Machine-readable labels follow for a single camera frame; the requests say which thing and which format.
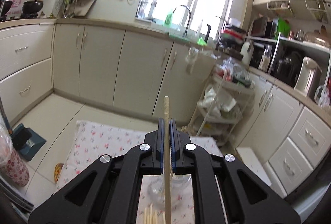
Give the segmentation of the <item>cream lower kitchen cabinets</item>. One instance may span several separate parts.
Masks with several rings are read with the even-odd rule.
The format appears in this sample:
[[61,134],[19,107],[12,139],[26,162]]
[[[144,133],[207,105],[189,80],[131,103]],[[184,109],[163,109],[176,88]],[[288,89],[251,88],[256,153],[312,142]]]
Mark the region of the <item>cream lower kitchen cabinets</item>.
[[1,99],[8,121],[45,139],[26,163],[22,195],[39,204],[55,191],[53,170],[69,153],[88,157],[95,142],[74,144],[78,120],[150,132],[170,115],[193,136],[212,136],[221,152],[244,147],[256,155],[281,196],[330,174],[330,117],[310,99],[252,69],[253,89],[225,82],[239,107],[218,123],[196,107],[213,79],[210,62],[189,66],[189,48],[162,34],[96,21],[32,19],[1,23]]

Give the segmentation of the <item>black wok on stove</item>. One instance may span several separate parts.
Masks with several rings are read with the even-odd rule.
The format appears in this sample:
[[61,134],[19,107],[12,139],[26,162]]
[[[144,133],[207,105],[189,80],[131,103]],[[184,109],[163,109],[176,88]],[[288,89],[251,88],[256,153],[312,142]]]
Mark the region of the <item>black wok on stove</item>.
[[24,2],[22,6],[23,14],[36,14],[41,11],[44,6],[44,2],[41,0],[31,0]]

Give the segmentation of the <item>bamboo chopstick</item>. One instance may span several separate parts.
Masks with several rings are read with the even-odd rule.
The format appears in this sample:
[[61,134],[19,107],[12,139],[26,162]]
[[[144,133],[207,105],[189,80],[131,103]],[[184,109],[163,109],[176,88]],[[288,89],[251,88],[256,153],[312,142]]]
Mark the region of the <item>bamboo chopstick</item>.
[[169,138],[170,108],[169,97],[164,97],[164,196],[165,196],[165,223],[171,224],[171,163]]
[[152,205],[144,210],[144,224],[157,224],[157,212]]

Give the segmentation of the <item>chrome kitchen faucet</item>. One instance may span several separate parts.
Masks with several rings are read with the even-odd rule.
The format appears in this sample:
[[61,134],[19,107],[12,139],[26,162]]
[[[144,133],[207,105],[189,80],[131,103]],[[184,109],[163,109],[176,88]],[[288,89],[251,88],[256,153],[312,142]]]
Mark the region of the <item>chrome kitchen faucet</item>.
[[191,11],[191,9],[187,5],[179,5],[179,6],[177,6],[177,7],[174,8],[173,13],[175,13],[176,10],[179,9],[179,8],[181,8],[181,7],[185,8],[186,13],[187,13],[187,15],[184,15],[183,16],[183,21],[182,21],[183,22],[183,26],[185,27],[182,36],[183,37],[187,37],[188,27],[190,25],[190,21],[191,21],[191,18],[192,18],[192,11]]

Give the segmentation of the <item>white rolling storage cart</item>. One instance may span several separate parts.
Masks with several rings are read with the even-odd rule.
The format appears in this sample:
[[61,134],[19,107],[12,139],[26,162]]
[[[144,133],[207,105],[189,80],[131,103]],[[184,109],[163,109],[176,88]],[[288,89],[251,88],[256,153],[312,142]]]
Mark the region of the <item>white rolling storage cart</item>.
[[255,83],[233,58],[216,63],[187,126],[192,136],[212,137],[225,145],[236,125],[252,110]]

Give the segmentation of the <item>cherry print tablecloth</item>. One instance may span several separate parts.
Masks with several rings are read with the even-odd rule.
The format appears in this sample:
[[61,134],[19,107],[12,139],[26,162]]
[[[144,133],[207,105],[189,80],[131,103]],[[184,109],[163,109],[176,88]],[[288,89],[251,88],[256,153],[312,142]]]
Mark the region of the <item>cherry print tablecloth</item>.
[[[56,189],[62,189],[68,182],[86,169],[103,154],[121,156],[132,147],[142,144],[145,133],[130,129],[108,126],[79,120],[76,123],[75,139],[62,168]],[[174,175],[171,182],[171,203],[173,223],[194,223],[194,201],[190,175]],[[144,213],[149,208],[163,221],[164,194],[162,176],[144,176],[141,185],[137,223],[143,223]]]

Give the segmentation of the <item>white plastic bag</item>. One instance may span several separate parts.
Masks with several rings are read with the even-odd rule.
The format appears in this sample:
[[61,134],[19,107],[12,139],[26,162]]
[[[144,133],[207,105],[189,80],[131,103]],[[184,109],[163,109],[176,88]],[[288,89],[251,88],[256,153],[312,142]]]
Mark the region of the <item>white plastic bag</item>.
[[220,118],[222,113],[231,112],[237,105],[235,98],[222,87],[209,84],[204,91],[204,97],[198,101],[197,106],[209,112],[211,117]]

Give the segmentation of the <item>white electric kettle pot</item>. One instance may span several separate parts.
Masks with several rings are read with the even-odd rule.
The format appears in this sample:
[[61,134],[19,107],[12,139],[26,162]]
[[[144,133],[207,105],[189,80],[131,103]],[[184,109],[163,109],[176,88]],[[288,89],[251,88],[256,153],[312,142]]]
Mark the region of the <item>white electric kettle pot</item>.
[[295,90],[313,99],[319,86],[322,70],[312,58],[304,57]]

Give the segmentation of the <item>bamboo chopstick on table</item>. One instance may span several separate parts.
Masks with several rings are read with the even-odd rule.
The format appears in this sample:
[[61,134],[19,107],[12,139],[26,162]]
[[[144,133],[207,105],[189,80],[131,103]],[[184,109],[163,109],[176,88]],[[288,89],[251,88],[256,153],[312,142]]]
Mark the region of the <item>bamboo chopstick on table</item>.
[[157,224],[157,212],[152,205],[144,210],[144,224]]

